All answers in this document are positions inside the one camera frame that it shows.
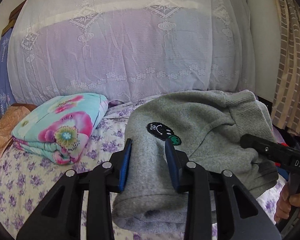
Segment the bedspread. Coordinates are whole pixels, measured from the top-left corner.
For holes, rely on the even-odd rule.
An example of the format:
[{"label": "bedspread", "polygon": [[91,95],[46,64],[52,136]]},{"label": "bedspread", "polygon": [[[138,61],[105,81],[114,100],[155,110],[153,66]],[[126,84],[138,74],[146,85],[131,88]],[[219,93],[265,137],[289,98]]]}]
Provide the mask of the bedspread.
[{"label": "bedspread", "polygon": [[255,88],[245,0],[27,0],[8,66],[15,99],[37,106],[86,92],[131,102]]},{"label": "bedspread", "polygon": [[[124,130],[131,112],[139,105],[155,98],[137,103],[112,107],[93,132],[81,159],[73,165],[56,165],[48,159],[20,151],[14,146],[0,159],[0,222],[16,238],[18,231],[39,201],[68,169],[77,172],[92,170],[110,159],[113,152],[124,147]],[[258,202],[273,220],[275,203],[285,181],[279,178],[275,187],[258,198]],[[81,216],[81,239],[86,239],[86,216],[88,194],[84,194]],[[111,194],[111,206],[115,194]],[[116,240],[181,240],[183,234],[137,234],[114,225]],[[213,239],[217,239],[217,227],[213,225]]]}]

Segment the brown pillow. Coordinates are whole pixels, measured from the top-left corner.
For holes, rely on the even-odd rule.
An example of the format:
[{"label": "brown pillow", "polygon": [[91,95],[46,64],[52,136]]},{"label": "brown pillow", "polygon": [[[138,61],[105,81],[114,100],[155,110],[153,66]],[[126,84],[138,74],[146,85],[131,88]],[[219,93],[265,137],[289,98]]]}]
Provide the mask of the brown pillow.
[{"label": "brown pillow", "polygon": [[12,142],[13,128],[26,117],[36,106],[27,104],[13,104],[0,119],[0,156]]}]

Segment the purple floral bedspread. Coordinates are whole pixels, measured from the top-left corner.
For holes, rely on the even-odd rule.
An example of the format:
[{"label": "purple floral bedspread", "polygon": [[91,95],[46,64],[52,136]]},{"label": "purple floral bedspread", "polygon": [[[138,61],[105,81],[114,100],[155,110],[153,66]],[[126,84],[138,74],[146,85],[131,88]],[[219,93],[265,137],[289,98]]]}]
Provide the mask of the purple floral bedspread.
[{"label": "purple floral bedspread", "polygon": [[[92,170],[101,162],[110,159],[113,152],[123,149],[124,130],[131,112],[138,106],[155,98],[137,103],[126,103],[110,108],[85,147],[80,161],[73,165],[60,166],[48,159],[20,151],[14,146],[0,159],[0,222],[16,238],[19,229],[39,201],[68,169],[77,172]],[[285,184],[280,176],[275,187],[258,198],[259,204],[273,221],[275,204]],[[81,239],[86,239],[86,205],[84,194],[81,217]],[[115,194],[111,194],[111,204]],[[116,240],[181,240],[183,234],[137,234],[114,225]],[[217,227],[213,225],[213,239],[217,239]]]}]

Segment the gray sweatshirt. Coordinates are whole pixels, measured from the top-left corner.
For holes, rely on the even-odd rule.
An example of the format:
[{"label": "gray sweatshirt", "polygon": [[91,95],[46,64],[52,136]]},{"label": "gray sweatshirt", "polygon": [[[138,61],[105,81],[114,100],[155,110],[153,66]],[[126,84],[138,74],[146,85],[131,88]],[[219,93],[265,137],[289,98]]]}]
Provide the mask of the gray sweatshirt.
[{"label": "gray sweatshirt", "polygon": [[[175,149],[185,152],[189,160],[208,171],[231,170],[255,198],[276,184],[274,163],[239,144],[246,133],[274,142],[268,110],[252,92],[171,93],[140,106],[129,118],[125,130],[125,139],[133,140],[129,174],[112,211],[120,228],[139,233],[185,230],[187,193],[177,194],[173,189],[165,142],[148,132],[151,122],[168,126],[167,132],[181,139]],[[215,210],[213,197],[211,204]],[[215,222],[215,211],[212,218]]]}]

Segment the black patch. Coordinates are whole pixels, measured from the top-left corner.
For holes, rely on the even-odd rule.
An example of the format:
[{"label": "black patch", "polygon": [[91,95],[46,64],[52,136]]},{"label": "black patch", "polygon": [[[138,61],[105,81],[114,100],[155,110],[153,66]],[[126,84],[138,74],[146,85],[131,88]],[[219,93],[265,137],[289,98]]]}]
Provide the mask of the black patch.
[{"label": "black patch", "polygon": [[159,138],[162,141],[165,141],[166,139],[169,138],[169,136],[174,135],[174,132],[171,128],[159,122],[149,123],[147,125],[147,130],[153,136]]}]

